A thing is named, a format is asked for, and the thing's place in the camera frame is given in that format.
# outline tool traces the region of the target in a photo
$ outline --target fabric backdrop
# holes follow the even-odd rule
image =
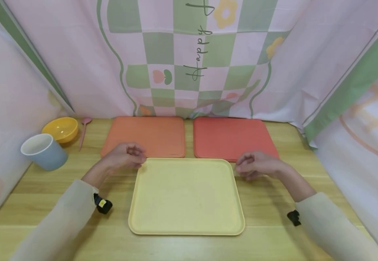
[[[315,143],[324,167],[378,242],[378,79]]]
[[[253,117],[312,141],[378,78],[378,0],[5,3],[79,116]]]
[[[56,96],[0,26],[0,205],[30,165],[21,144],[66,113]]]

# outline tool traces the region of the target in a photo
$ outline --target spoon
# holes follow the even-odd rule
[[[84,125],[83,131],[82,131],[82,136],[80,137],[80,142],[79,142],[79,151],[82,149],[82,144],[84,140],[84,133],[86,132],[86,125],[92,121],[92,118],[84,118],[82,119],[82,124]]]

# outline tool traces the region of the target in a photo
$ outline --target sleeve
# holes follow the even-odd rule
[[[308,236],[336,261],[378,261],[378,246],[361,233],[331,200],[318,193],[296,203]]]
[[[84,228],[95,210],[98,189],[75,180],[56,206],[19,245],[11,261],[50,261]]]

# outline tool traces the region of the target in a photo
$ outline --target bowl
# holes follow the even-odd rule
[[[47,123],[41,133],[48,133],[58,143],[67,143],[73,140],[79,131],[79,123],[76,119],[63,117]]]

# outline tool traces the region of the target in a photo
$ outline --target blue cup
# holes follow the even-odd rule
[[[47,171],[61,167],[68,158],[60,144],[47,133],[28,138],[21,146],[21,153]]]

